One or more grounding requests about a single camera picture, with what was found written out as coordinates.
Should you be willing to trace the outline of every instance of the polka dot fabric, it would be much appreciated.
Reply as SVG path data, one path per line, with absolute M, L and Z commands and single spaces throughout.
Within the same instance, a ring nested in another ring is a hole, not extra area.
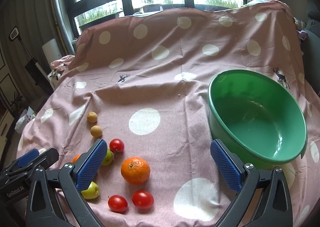
M 213 226 L 235 193 L 210 155 L 206 94 L 211 79 L 230 69 L 260 72 L 279 83 L 285 77 L 284 87 L 305 116 L 306 154 L 283 165 L 298 227 L 320 195 L 320 101 L 304 79 L 295 25 L 281 2 L 219 12 L 172 9 L 85 30 L 57 89 L 25 127 L 17 157 L 54 147 L 60 159 L 52 169 L 72 161 L 96 140 L 86 119 L 94 111 L 102 138 L 125 143 L 124 153 L 101 166 L 94 179 L 100 197 L 89 205 L 105 226 Z M 151 167 L 142 185 L 129 185 L 120 174 L 122 162 L 133 156 Z M 154 196 L 150 212 L 141 214 L 130 203 L 126 214 L 109 210 L 108 196 L 129 202 L 140 189 Z M 61 191 L 59 196 L 76 225 Z

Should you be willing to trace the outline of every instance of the green fruit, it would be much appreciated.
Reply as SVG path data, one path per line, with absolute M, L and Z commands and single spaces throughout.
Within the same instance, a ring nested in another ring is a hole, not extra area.
M 102 161 L 101 164 L 102 165 L 109 165 L 109 164 L 111 164 L 112 159 L 113 159 L 112 152 L 111 152 L 110 149 L 108 149 L 107 155 L 106 155 L 106 157 L 104 158 L 104 160 Z
M 82 196 L 86 200 L 95 199 L 100 195 L 100 189 L 95 182 L 91 182 L 87 190 L 81 191 Z

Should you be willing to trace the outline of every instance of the deer print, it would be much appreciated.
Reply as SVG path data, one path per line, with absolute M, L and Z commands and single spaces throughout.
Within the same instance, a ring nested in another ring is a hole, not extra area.
M 285 88 L 289 87 L 289 89 L 290 89 L 289 83 L 287 83 L 287 80 L 286 80 L 285 76 L 279 73 L 279 68 L 273 68 L 272 70 L 278 76 L 282 87 L 284 87 L 283 86 L 283 82 L 284 82 L 285 83 Z
M 120 80 L 118 80 L 118 82 L 124 82 L 125 78 L 129 77 L 130 74 L 126 74 L 126 75 L 120 75 Z

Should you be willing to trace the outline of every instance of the blue textured pad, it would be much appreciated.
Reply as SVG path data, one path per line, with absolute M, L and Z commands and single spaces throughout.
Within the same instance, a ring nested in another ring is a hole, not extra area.
M 108 146 L 106 141 L 101 141 L 92 155 L 88 158 L 86 163 L 81 167 L 77 174 L 77 184 L 76 187 L 79 192 L 87 190 L 92 179 L 96 175 L 102 161 L 104 160 L 108 151 Z
M 211 142 L 210 153 L 228 187 L 238 193 L 242 188 L 241 174 L 215 140 Z
M 33 149 L 19 158 L 18 167 L 24 167 L 39 156 L 39 150 Z

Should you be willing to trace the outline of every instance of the green plastic tub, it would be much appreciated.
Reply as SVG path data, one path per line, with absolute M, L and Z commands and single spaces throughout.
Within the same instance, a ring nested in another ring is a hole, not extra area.
M 209 125 L 244 162 L 260 169 L 285 164 L 307 147 L 302 111 L 279 83 L 257 72 L 231 70 L 217 75 L 208 89 Z

